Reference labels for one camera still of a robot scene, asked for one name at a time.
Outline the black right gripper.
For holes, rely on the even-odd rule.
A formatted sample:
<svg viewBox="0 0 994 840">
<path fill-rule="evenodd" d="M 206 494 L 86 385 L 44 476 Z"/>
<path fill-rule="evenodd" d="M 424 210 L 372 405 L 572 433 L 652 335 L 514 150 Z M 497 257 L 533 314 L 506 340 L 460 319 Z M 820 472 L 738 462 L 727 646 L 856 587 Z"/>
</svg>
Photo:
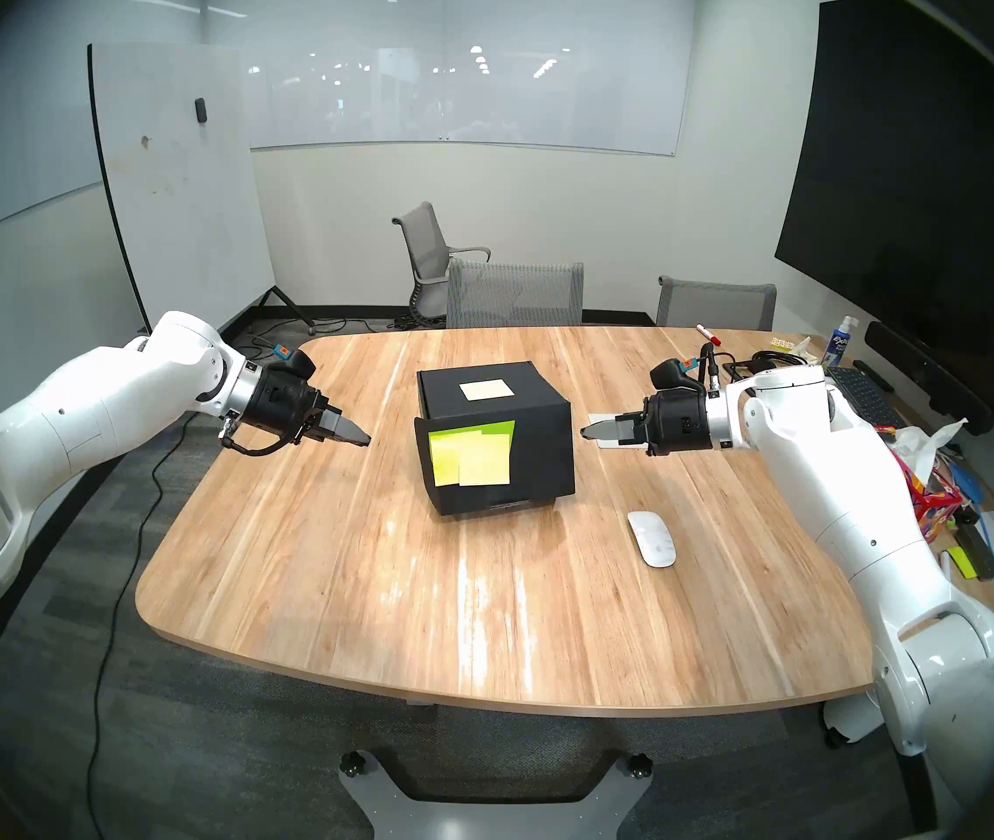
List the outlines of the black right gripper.
<svg viewBox="0 0 994 840">
<path fill-rule="evenodd" d="M 730 449 L 728 402 L 719 374 L 710 374 L 717 364 L 705 358 L 697 366 L 699 376 L 691 378 L 679 358 L 663 360 L 649 373 L 655 393 L 645 398 L 641 413 L 595 414 L 581 437 L 600 446 L 646 446 L 649 456 Z"/>
</svg>

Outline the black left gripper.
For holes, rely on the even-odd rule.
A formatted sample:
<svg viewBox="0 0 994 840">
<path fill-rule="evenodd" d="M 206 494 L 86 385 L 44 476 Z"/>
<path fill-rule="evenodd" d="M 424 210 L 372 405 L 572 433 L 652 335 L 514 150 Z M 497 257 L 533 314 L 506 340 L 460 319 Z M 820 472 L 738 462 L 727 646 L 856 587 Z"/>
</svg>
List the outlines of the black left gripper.
<svg viewBox="0 0 994 840">
<path fill-rule="evenodd" d="M 275 360 L 259 365 L 244 363 L 229 394 L 229 409 L 218 434 L 220 445 L 244 456 L 269 456 L 297 446 L 302 439 L 334 441 L 368 447 L 371 436 L 331 406 L 329 399 L 309 384 L 315 363 L 302 350 L 273 350 Z M 269 446 L 249 450 L 234 439 L 247 424 L 275 436 Z"/>
</svg>

